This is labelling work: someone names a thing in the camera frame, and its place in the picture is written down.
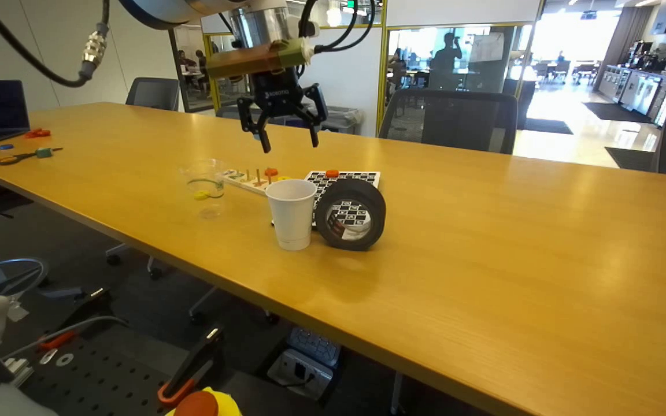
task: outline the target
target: desk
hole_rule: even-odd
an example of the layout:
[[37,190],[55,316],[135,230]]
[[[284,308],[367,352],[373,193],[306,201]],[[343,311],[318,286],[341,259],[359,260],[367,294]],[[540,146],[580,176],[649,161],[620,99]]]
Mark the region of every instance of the desk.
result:
[[[666,176],[118,104],[41,112],[53,159],[0,183],[463,400],[666,416]],[[192,201],[182,168],[380,168],[371,252],[282,252],[257,193]]]

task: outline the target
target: orange object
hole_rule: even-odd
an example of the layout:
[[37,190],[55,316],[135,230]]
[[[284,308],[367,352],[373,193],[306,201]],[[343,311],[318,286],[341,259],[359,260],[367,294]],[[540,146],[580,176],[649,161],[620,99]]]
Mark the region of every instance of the orange object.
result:
[[41,139],[41,137],[50,137],[50,130],[30,130],[28,139]]
[[263,168],[263,176],[267,176],[267,178],[281,176],[281,168],[269,167],[269,168]]
[[176,407],[174,416],[217,416],[217,397],[208,391],[195,391]]
[[176,407],[197,389],[197,378],[186,382],[174,396],[166,396],[166,384],[157,389],[157,402],[165,407]]
[[46,339],[46,341],[39,341],[41,348],[50,352],[50,348],[60,348],[65,346],[68,341],[71,341],[76,338],[76,332],[62,332],[53,339]]

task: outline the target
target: wall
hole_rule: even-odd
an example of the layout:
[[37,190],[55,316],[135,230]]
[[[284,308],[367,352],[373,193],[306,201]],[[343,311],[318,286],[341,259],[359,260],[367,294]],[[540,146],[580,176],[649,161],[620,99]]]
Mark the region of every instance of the wall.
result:
[[[341,32],[322,29],[309,43],[329,43]],[[300,86],[320,84],[329,107],[359,108],[363,112],[363,137],[377,134],[380,47],[382,29],[373,27],[356,48],[315,55],[300,79]]]
[[626,62],[630,47],[646,34],[649,20],[655,20],[653,6],[625,6],[614,29],[614,36],[604,57],[604,67]]
[[388,0],[386,25],[525,23],[540,0]]
[[[3,23],[65,79],[76,79],[83,42],[99,12],[102,3],[86,0],[0,0]],[[135,75],[176,75],[168,34],[143,27],[118,3],[112,6],[107,57],[83,88],[50,84],[0,36],[0,79],[23,79],[30,111],[124,102]]]

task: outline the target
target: paper cup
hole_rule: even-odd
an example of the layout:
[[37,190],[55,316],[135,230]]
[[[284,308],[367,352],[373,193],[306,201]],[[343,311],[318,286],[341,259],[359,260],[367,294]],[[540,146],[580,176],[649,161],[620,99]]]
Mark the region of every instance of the paper cup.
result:
[[309,244],[309,223],[318,184],[309,179],[281,179],[267,188],[272,229],[284,250]]

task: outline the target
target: floor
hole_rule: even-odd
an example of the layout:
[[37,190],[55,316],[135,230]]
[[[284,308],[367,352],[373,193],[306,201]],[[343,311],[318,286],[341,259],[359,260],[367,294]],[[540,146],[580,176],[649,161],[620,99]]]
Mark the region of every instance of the floor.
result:
[[528,115],[564,119],[574,134],[521,130],[513,155],[618,168],[607,146],[649,153],[657,148],[657,126],[600,119],[583,102],[604,102],[604,96],[587,86],[540,88]]
[[[263,378],[267,368],[297,327],[294,324],[269,319],[263,309],[227,294],[217,294],[203,303],[198,308],[202,319],[190,319],[187,309],[208,294],[208,283],[178,271],[151,277],[145,273],[148,257],[138,252],[128,252],[121,265],[109,265],[105,250],[114,244],[115,241],[37,204],[25,204],[0,214],[0,259],[37,257],[48,264],[45,286],[20,297],[28,313],[7,326],[0,354],[7,355],[30,344],[59,327],[83,305],[83,297],[46,297],[41,294],[71,286],[90,294],[102,286],[109,290],[112,303],[109,308],[90,309],[90,313],[115,313],[130,331],[165,341],[171,352],[190,352],[212,326],[222,326],[224,365],[234,371]],[[178,362],[176,354],[153,355],[151,361]],[[315,402],[318,414],[383,416],[390,409],[393,377],[393,370],[343,348],[329,392]],[[401,402],[408,416],[482,416],[482,411],[416,382],[408,382]]]

